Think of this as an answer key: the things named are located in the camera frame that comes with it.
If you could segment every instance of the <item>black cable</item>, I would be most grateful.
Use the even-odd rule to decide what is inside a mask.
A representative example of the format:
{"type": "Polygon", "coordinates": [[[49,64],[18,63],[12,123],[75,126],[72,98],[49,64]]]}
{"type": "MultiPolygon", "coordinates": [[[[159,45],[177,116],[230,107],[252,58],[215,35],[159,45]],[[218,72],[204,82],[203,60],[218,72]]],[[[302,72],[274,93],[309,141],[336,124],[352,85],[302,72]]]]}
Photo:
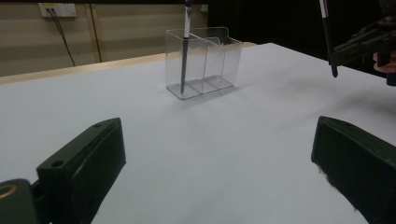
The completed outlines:
{"type": "Polygon", "coordinates": [[[69,54],[70,60],[72,61],[73,66],[76,66],[72,54],[70,53],[70,49],[67,45],[66,37],[64,36],[64,29],[62,29],[61,23],[58,20],[58,16],[55,13],[53,8],[47,8],[48,13],[52,17],[53,21],[55,22],[56,28],[58,28],[59,33],[61,34],[62,40],[64,41],[64,45],[66,46],[67,53],[69,54]]]}

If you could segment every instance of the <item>pen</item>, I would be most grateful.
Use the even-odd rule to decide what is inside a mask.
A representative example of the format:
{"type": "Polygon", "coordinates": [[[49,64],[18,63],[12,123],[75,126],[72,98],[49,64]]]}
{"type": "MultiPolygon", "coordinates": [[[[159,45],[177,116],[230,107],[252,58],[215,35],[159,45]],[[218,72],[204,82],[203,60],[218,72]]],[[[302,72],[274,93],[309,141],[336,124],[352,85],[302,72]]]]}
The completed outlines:
{"type": "MultiPolygon", "coordinates": [[[[329,10],[327,6],[326,0],[319,0],[320,2],[320,9],[323,19],[323,26],[324,26],[324,34],[326,35],[326,43],[327,43],[327,51],[328,51],[328,58],[329,64],[332,65],[331,55],[332,55],[332,35],[330,32],[330,24],[329,24],[329,10]]],[[[337,66],[332,65],[332,75],[334,77],[338,76],[337,66]]]]}
{"type": "Polygon", "coordinates": [[[190,25],[191,25],[191,7],[192,7],[192,0],[186,0],[186,13],[185,13],[185,21],[184,21],[184,35],[183,35],[183,56],[181,62],[180,94],[183,94],[184,85],[186,82],[187,51],[189,49],[189,36],[190,36],[190,25]]]}

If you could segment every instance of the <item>white tabletop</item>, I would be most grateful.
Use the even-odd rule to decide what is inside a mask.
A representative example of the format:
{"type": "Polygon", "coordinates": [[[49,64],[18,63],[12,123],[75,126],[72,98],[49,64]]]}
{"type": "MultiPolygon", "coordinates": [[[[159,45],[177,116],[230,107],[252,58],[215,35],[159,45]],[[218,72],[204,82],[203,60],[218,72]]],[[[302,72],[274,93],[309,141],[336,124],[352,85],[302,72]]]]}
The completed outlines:
{"type": "Polygon", "coordinates": [[[396,88],[274,44],[234,88],[179,101],[165,62],[0,85],[0,182],[26,178],[92,124],[122,120],[127,164],[93,223],[361,224],[311,162],[318,116],[396,145],[396,88]]]}

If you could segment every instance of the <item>transparent acrylic container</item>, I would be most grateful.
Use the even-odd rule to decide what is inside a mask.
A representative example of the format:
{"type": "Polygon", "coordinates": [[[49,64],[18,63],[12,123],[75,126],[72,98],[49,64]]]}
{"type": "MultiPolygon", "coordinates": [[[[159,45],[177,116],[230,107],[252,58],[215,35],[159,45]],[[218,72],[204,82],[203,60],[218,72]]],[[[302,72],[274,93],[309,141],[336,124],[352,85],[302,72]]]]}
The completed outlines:
{"type": "Polygon", "coordinates": [[[185,40],[183,34],[183,30],[166,31],[166,88],[183,100],[233,86],[242,43],[230,38],[225,27],[191,29],[189,40],[185,40]],[[183,77],[186,41],[188,50],[183,77]]]}

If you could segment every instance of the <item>beige wall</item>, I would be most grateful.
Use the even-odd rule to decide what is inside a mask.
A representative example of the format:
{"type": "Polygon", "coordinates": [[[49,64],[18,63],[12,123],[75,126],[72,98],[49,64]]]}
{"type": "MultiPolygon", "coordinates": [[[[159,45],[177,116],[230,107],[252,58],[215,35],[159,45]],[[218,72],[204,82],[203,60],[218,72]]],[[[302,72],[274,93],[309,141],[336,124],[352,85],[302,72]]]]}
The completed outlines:
{"type": "MultiPolygon", "coordinates": [[[[60,18],[76,65],[95,63],[85,5],[76,18],[60,18]]],[[[103,61],[164,52],[164,31],[183,28],[183,6],[97,5],[93,7],[103,61]]],[[[192,27],[205,27],[206,14],[195,6],[192,27]]],[[[0,76],[72,66],[52,19],[37,4],[0,4],[0,76]]]]}

